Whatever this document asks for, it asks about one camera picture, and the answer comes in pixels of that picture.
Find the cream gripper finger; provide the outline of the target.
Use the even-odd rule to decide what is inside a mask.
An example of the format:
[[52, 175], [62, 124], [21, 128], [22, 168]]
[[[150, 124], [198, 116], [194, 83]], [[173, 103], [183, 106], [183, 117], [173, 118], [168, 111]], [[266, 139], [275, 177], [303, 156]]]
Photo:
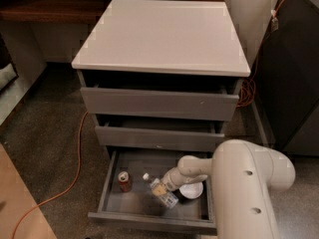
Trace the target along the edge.
[[165, 185], [162, 183], [158, 183], [153, 189], [152, 189], [152, 193], [155, 196], [161, 196], [161, 195], [165, 195], [167, 194]]

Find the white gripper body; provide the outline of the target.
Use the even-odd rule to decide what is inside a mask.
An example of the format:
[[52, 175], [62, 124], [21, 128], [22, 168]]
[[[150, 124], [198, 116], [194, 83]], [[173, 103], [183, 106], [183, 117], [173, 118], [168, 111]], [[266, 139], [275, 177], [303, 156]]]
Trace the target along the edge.
[[191, 178], [182, 175], [177, 168], [172, 168], [161, 181], [169, 191], [175, 191], [185, 184], [190, 184]]

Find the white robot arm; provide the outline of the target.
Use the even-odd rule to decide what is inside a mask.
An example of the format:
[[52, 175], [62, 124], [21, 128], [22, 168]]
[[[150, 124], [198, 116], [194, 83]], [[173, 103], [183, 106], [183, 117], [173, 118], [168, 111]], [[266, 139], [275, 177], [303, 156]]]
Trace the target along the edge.
[[186, 184], [209, 180], [218, 239], [281, 239], [269, 192], [289, 189], [295, 168], [283, 153], [245, 140], [221, 143], [211, 158], [182, 157], [151, 183], [166, 206]]

